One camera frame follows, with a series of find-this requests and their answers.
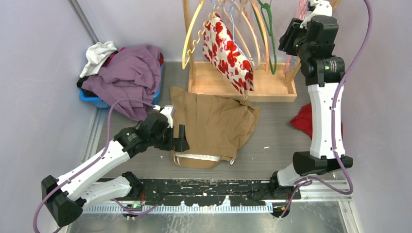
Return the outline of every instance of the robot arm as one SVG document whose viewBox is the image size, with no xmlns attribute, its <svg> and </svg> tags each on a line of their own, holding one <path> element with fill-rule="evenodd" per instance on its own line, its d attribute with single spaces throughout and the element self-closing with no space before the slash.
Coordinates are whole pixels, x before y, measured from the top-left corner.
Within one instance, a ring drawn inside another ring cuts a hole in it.
<svg viewBox="0 0 412 233">
<path fill-rule="evenodd" d="M 75 221 L 84 209 L 113 198 L 137 198 L 143 191 L 143 185 L 131 172 L 123 173 L 114 180 L 104 183 L 97 185 L 93 183 L 117 165 L 146 151 L 148 147 L 153 146 L 160 150 L 188 150 L 184 125 L 179 126 L 179 137 L 173 137 L 172 115 L 173 106 L 165 106 L 163 109 L 156 106 L 144 121 L 139 121 L 136 127 L 122 129 L 115 135 L 103 157 L 103 150 L 101 150 L 74 170 L 57 179 L 53 176 L 43 179 L 41 186 L 44 198 L 58 185 L 69 180 L 73 174 L 101 157 L 96 164 L 60 188 L 46 202 L 57 225 L 66 226 Z"/>
<path fill-rule="evenodd" d="M 331 17 L 332 7 L 328 1 L 311 0 L 311 14 L 305 20 L 293 18 L 286 33 L 279 41 L 279 50 L 288 55 L 298 56 L 301 72 L 312 104 L 313 138 L 309 151 L 296 152 L 293 162 L 287 168 L 273 174 L 274 188 L 292 187 L 301 177 L 324 174 L 339 169 L 332 150 L 330 126 L 331 106 L 337 86 L 345 73 L 345 63 L 341 57 L 332 55 L 334 40 L 338 32 L 337 20 Z M 341 97 L 336 105 L 335 130 L 336 152 L 345 167 L 352 167 L 352 158 L 345 156 L 341 133 Z"/>
</svg>

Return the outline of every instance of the blue plastic bin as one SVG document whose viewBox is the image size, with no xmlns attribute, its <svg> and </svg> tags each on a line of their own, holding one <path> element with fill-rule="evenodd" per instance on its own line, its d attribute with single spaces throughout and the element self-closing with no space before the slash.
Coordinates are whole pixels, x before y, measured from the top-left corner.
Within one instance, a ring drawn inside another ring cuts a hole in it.
<svg viewBox="0 0 412 233">
<path fill-rule="evenodd" d="M 162 74 L 162 79 L 160 80 L 159 89 L 153 95 L 153 101 L 152 101 L 153 105 L 156 105 L 156 104 L 159 103 L 160 91 L 162 89 L 161 87 L 162 87 L 162 80 L 163 80 L 163 64 L 160 66 L 160 73 Z M 82 90 L 80 90 L 80 99 L 83 100 L 83 101 L 86 101 L 86 102 L 90 102 L 98 108 L 110 108 L 110 105 L 108 105 L 106 102 L 104 102 L 101 98 L 99 98 L 99 97 L 87 97 L 87 96 L 85 96 L 85 94 L 83 93 Z"/>
</svg>

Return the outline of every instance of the white wall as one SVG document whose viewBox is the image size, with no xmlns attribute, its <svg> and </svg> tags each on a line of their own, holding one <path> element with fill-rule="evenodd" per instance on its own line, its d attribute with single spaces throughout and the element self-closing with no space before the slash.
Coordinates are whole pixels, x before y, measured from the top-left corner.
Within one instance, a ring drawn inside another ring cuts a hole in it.
<svg viewBox="0 0 412 233">
<path fill-rule="evenodd" d="M 101 41 L 113 40 L 119 48 L 149 43 L 162 48 L 166 61 L 182 60 L 186 38 L 182 0 L 78 0 L 78 2 Z M 192 16 L 199 0 L 189 0 L 189 2 Z M 279 45 L 279 38 L 289 25 L 291 17 L 295 15 L 298 2 L 299 0 L 273 0 L 272 13 L 276 47 Z M 276 6 L 277 4 L 282 4 L 281 9 Z M 192 34 L 193 39 L 197 38 L 197 32 L 203 29 L 202 24 L 207 20 L 211 9 L 210 0 L 206 0 L 196 20 Z M 249 13 L 252 22 L 255 21 L 253 11 L 249 9 Z M 223 21 L 228 23 L 226 18 L 221 16 Z M 247 30 L 245 21 L 235 15 L 235 24 L 240 27 L 247 46 L 253 57 L 256 58 L 250 31 Z M 261 35 L 256 24 L 254 24 L 254 28 L 260 39 Z M 198 61 L 204 60 L 201 51 L 200 44 L 195 50 L 195 59 Z M 285 61 L 285 54 L 276 51 L 279 60 Z"/>
<path fill-rule="evenodd" d="M 364 232 L 411 232 L 412 4 L 370 2 L 370 41 L 343 93 L 343 142 L 354 158 L 353 198 Z M 335 54 L 347 66 L 365 35 L 366 12 L 362 0 L 343 0 L 334 14 L 340 26 Z"/>
<path fill-rule="evenodd" d="M 0 232 L 28 233 L 41 180 L 83 156 L 95 108 L 75 84 L 91 42 L 65 0 L 0 1 L 0 32 Z M 52 224 L 43 208 L 40 230 Z"/>
</svg>

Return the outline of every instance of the purple garment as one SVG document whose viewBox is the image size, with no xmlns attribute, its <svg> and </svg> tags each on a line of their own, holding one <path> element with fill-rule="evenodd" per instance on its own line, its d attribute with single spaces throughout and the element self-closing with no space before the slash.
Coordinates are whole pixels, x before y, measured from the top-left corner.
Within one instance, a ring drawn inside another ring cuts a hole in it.
<svg viewBox="0 0 412 233">
<path fill-rule="evenodd" d="M 160 48 L 140 45 L 125 48 L 83 82 L 82 88 L 92 91 L 110 106 L 121 99 L 138 99 L 151 103 L 160 85 Z M 150 107 L 137 101 L 122 101 L 115 109 L 133 120 L 144 120 Z"/>
</svg>

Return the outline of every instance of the wooden tray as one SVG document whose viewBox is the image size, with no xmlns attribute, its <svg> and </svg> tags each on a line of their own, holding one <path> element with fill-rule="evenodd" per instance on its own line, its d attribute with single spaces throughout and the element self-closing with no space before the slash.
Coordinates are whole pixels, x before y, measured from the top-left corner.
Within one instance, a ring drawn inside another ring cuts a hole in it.
<svg viewBox="0 0 412 233">
<path fill-rule="evenodd" d="M 286 77 L 283 74 L 284 63 L 277 64 L 275 75 L 266 73 L 264 65 L 254 70 L 255 90 L 248 91 L 247 99 L 237 92 L 209 62 L 194 62 L 194 65 L 194 69 L 190 68 L 189 92 L 264 102 L 293 102 L 297 97 L 294 80 L 291 79 L 290 85 L 286 85 Z"/>
</svg>

